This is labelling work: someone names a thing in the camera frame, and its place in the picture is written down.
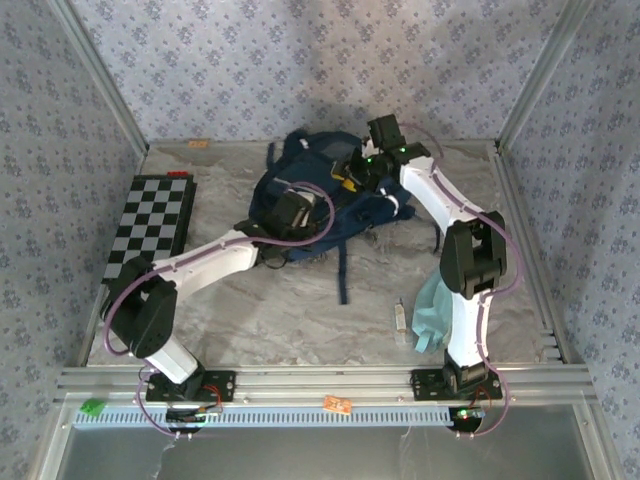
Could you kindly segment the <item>teal pencil case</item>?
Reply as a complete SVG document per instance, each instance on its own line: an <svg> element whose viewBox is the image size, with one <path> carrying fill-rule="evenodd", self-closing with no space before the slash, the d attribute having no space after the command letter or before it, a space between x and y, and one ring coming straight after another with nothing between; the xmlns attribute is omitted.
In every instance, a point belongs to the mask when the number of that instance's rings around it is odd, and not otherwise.
<svg viewBox="0 0 640 480"><path fill-rule="evenodd" d="M418 353L434 353L447 345L452 325L452 293L438 269L416 296L411 325Z"/></svg>

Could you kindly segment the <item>aluminium frame post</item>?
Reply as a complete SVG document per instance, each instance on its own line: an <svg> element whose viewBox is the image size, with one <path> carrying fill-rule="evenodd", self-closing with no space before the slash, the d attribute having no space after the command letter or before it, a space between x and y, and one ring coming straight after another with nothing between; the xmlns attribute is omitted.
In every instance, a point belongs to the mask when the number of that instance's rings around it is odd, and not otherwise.
<svg viewBox="0 0 640 480"><path fill-rule="evenodd" d="M74 6L69 0L46 0L46 2L61 24L69 42L77 52L124 135L134 150L140 156L145 156L148 152L147 141Z"/></svg>
<svg viewBox="0 0 640 480"><path fill-rule="evenodd" d="M499 153L509 150L513 145L595 3L596 0L566 0L564 3L496 138Z"/></svg>

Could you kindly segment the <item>black and grey chessboard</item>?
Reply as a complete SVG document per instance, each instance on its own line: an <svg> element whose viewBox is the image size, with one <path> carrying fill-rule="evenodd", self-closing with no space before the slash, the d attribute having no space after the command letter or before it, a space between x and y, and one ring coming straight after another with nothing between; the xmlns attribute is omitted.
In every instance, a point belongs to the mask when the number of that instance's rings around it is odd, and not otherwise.
<svg viewBox="0 0 640 480"><path fill-rule="evenodd" d="M197 184L186 177L137 175L125 202L102 283L115 280L125 263L154 263L184 252Z"/></svg>

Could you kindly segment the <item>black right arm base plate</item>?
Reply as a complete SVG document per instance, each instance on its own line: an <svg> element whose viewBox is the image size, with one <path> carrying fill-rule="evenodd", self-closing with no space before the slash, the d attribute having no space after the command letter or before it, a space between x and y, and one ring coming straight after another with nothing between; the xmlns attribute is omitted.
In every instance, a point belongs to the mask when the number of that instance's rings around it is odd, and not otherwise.
<svg viewBox="0 0 640 480"><path fill-rule="evenodd" d="M498 376L488 377L476 384L454 391L445 380L442 368L419 368L410 373L409 384L415 401L471 401L476 397L499 400L503 390Z"/></svg>

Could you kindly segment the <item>aluminium mounting rail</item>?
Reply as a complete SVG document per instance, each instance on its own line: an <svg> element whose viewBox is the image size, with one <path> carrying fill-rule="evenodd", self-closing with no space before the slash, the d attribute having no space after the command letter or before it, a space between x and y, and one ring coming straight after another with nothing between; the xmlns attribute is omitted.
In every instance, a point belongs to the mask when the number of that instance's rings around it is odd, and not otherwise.
<svg viewBox="0 0 640 480"><path fill-rule="evenodd" d="M577 364L502 364L498 367L513 406L594 403L588 368ZM246 366L235 369L234 406L319 406L329 396L355 406L409 405L414 402L406 366ZM54 401L80 404L98 398L131 405L138 385L133 366L67 368Z"/></svg>

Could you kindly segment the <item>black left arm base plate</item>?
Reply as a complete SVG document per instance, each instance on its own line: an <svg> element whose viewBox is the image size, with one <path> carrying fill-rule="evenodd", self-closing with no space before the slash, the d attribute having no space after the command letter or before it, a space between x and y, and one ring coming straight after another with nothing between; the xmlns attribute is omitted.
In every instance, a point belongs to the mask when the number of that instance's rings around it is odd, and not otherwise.
<svg viewBox="0 0 640 480"><path fill-rule="evenodd" d="M231 402L234 399L236 372L197 369L182 383L174 383L162 373L150 376L147 402Z"/></svg>

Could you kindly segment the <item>clear glue tube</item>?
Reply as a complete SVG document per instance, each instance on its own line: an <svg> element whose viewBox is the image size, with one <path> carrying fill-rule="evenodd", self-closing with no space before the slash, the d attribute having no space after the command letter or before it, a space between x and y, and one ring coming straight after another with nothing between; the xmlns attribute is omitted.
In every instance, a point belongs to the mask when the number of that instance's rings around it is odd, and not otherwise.
<svg viewBox="0 0 640 480"><path fill-rule="evenodd" d="M394 304L394 337L398 345L406 344L407 322L405 308L402 299L398 299Z"/></svg>

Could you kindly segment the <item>shiny metal panel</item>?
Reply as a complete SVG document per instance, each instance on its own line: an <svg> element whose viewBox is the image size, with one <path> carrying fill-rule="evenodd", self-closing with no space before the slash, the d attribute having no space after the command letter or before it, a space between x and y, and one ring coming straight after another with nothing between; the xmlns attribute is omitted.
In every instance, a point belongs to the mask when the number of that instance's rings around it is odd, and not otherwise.
<svg viewBox="0 0 640 480"><path fill-rule="evenodd" d="M132 408L62 410L30 480L626 480L584 403L514 407L485 436L444 426L206 428L174 440Z"/></svg>

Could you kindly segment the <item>navy blue student backpack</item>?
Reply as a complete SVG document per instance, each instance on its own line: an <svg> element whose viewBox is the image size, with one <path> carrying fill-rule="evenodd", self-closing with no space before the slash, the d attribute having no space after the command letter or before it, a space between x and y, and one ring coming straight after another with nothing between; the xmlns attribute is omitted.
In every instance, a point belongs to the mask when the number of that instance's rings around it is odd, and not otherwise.
<svg viewBox="0 0 640 480"><path fill-rule="evenodd" d="M295 130L284 140L279 156L271 143L266 170L254 187L248 216L259 223L268 221L277 200L288 190L315 195L308 225L324 235L313 244L293 248L291 262L315 259L333 249L338 251L337 284L339 303L348 303L347 241L371 228L413 218L416 209L410 194L391 179L380 182L375 191L350 192L331 176L335 161L346 160L361 150L357 136L340 131L311 134Z"/></svg>

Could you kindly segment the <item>aluminium side rail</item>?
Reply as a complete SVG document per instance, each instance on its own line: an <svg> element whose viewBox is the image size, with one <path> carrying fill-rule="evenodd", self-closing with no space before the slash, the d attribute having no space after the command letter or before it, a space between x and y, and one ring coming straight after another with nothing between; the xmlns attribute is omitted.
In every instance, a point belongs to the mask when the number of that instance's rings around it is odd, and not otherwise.
<svg viewBox="0 0 640 480"><path fill-rule="evenodd" d="M535 229L528 223L526 203L518 192L516 177L497 146L491 145L489 152L492 154L497 180L512 221L512 232L520 247L526 288L543 326L542 338L547 361L575 363L574 351L567 340L564 322L551 295L546 267L538 256L539 242Z"/></svg>

